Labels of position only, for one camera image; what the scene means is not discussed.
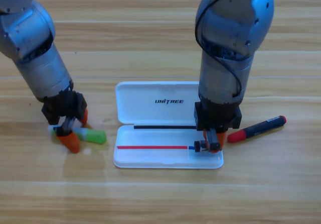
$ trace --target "wood grain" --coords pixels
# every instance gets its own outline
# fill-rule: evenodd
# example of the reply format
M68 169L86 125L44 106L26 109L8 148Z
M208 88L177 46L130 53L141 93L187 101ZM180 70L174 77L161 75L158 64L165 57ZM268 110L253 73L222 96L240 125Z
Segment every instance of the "wood grain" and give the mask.
M207 171L113 164L119 82L198 80L200 0L38 1L55 21L89 123L108 143L70 154L0 55L0 223L321 223L321 0L275 0L254 58L241 128L285 115L284 128L227 144L223 167Z

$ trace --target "marker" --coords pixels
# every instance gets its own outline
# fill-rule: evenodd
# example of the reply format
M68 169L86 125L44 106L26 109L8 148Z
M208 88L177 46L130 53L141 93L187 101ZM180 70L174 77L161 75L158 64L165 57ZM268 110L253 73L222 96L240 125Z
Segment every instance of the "marker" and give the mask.
M227 137L229 143L236 143L256 135L260 135L269 130L273 130L283 126L286 123L286 118L284 116L278 116L270 120L263 121L259 124L247 127L245 129L239 130L235 133L230 134Z
M55 136L54 127L59 125L49 125L48 131L52 136ZM81 141L92 142L96 144L104 144L107 140L106 132L104 130L92 130L87 128L72 128L72 131L77 135Z
M194 146L150 146L150 145L132 145L132 146L117 146L119 150L194 150Z

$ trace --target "red line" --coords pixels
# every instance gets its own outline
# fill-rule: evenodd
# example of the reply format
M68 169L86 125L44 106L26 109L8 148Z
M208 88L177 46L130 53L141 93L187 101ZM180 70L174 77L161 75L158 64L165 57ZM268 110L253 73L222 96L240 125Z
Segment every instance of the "red line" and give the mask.
M187 146L117 146L120 150L186 150Z

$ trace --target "black cable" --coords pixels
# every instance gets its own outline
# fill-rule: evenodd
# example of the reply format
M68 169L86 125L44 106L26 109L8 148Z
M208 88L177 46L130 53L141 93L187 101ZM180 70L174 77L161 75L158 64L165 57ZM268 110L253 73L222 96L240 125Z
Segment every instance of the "black cable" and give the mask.
M242 83L240 78L238 77L238 75L236 74L236 72L229 66L227 65L224 61L221 61L218 57L216 57L214 54L212 54L208 49L205 48L205 46L203 46L203 44L200 42L200 40L198 39L198 28L200 25L200 22L203 18L203 16L205 15L206 11L212 7L214 4L216 4L219 0L214 0L213 2L209 3L207 5L207 7L205 7L205 9L202 11L199 19L196 22L195 25L195 38L196 38L196 42L200 45L200 47L203 49L204 52L206 52L210 57L214 58L218 63L220 63L223 67L225 67L226 70L228 70L236 79L239 89L238 92L236 94L236 96L239 96L241 94L242 91Z

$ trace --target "red marker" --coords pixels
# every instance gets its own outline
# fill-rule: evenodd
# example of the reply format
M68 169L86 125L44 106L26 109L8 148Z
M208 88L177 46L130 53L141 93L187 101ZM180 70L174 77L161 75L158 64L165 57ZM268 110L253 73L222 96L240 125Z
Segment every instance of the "red marker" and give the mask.
M262 134L269 130L273 130L283 126L286 123L286 118L284 116L278 116L270 120L263 121L259 124L247 127L245 129L239 130L235 133L230 134L227 137L229 143L236 143L253 136Z

